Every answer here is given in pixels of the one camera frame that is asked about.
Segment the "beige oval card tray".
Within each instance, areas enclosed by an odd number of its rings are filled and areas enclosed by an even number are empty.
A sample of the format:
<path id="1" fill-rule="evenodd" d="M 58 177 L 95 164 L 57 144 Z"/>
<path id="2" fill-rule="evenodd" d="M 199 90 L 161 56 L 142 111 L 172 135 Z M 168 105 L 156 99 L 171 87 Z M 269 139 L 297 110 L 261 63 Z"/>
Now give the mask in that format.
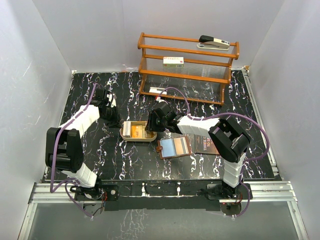
<path id="1" fill-rule="evenodd" d="M 147 131 L 147 121 L 125 121 L 119 130 L 120 136 L 127 142 L 152 142 L 157 133 Z"/>

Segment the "gold credit card black stripe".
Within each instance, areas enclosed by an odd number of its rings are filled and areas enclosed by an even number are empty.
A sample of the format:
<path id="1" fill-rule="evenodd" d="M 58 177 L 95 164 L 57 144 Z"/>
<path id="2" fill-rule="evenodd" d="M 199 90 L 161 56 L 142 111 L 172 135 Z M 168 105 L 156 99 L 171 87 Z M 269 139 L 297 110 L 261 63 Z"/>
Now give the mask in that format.
<path id="1" fill-rule="evenodd" d="M 185 137 L 174 138 L 174 147 L 177 155 L 186 155 L 189 153 L 187 141 Z"/>

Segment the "brown leather card holder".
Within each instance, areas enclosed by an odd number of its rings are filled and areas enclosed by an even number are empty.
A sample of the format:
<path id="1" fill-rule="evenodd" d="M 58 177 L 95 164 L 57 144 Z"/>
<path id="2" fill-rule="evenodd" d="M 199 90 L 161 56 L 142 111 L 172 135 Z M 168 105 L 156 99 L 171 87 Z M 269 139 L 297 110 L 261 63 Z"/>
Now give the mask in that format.
<path id="1" fill-rule="evenodd" d="M 175 145 L 174 145 L 174 139 L 181 138 L 181 137 L 185 137 L 189 153 L 184 155 L 177 155 L 175 150 Z M 192 154 L 188 137 L 187 136 L 181 136 L 181 137 L 162 139 L 157 142 L 158 146 L 156 147 L 156 151 L 159 153 L 159 156 L 161 159 L 178 158 L 178 157 L 189 156 Z"/>

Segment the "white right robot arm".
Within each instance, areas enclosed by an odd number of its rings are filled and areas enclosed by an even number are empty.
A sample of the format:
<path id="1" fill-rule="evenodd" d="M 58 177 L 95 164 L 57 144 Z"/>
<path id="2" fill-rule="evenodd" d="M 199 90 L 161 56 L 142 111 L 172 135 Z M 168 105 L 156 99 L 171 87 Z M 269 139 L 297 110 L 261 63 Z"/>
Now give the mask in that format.
<path id="1" fill-rule="evenodd" d="M 241 171 L 252 138 L 229 114 L 208 118 L 181 115 L 162 101 L 149 112 L 146 129 L 211 139 L 224 160 L 223 194 L 230 199 L 240 194 Z"/>

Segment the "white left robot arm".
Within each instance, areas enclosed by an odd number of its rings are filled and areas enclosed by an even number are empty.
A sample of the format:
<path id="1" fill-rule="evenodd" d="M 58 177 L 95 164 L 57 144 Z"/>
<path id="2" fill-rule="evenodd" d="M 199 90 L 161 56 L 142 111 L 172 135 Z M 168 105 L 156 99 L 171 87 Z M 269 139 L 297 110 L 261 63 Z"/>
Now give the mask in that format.
<path id="1" fill-rule="evenodd" d="M 94 89 L 88 102 L 64 124 L 51 127 L 46 133 L 45 164 L 51 168 L 50 187 L 53 186 L 56 170 L 67 175 L 66 182 L 86 188 L 86 194 L 93 200 L 103 195 L 98 176 L 84 163 L 82 137 L 97 120 L 103 119 L 107 127 L 121 128 L 120 113 L 116 95 L 103 88 Z"/>

